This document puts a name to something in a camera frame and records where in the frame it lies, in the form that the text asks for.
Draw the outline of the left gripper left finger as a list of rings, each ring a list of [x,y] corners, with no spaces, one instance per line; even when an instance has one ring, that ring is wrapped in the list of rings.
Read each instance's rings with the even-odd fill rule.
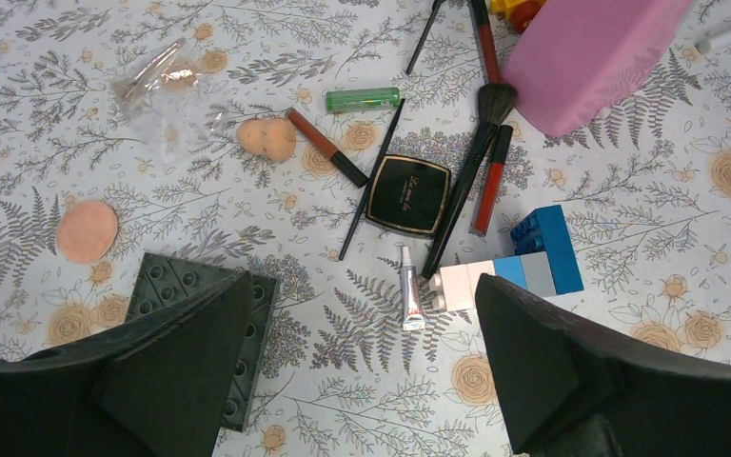
[[[249,273],[16,362],[0,456],[209,456],[253,305]]]

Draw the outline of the black square compact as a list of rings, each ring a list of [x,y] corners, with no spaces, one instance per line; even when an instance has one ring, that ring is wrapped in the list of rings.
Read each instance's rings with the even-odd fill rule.
[[[388,154],[368,193],[365,217],[387,229],[430,238],[443,218],[449,187],[449,169]]]

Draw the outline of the red lip gloss tube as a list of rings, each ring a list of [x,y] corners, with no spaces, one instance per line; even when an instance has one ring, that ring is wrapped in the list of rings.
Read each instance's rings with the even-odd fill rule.
[[[489,157],[484,185],[471,225],[471,232],[477,236],[485,237],[488,231],[495,199],[503,179],[504,166],[512,137],[513,128],[511,126],[500,126],[496,142]]]

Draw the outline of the green lip balm tube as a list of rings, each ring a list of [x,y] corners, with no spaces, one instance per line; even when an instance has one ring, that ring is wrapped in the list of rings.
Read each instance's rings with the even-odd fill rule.
[[[400,105],[396,87],[334,90],[326,94],[326,112],[337,114],[360,110],[392,109]]]

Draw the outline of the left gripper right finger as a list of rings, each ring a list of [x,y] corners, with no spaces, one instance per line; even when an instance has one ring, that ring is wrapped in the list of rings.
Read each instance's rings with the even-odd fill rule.
[[[731,456],[731,366],[658,348],[483,274],[475,292],[512,451]]]

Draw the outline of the brown lip gloss tube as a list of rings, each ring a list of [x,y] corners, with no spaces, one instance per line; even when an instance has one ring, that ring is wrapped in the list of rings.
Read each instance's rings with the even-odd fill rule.
[[[338,147],[296,109],[289,109],[286,118],[324,157],[358,189],[367,184],[366,175]]]

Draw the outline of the black makeup brush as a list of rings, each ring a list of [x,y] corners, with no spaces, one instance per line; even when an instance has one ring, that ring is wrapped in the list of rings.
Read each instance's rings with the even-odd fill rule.
[[[514,108],[517,96],[518,91],[506,83],[490,83],[478,90],[478,124],[426,256],[422,268],[425,279],[431,279],[437,271],[480,165],[498,134],[500,125]]]

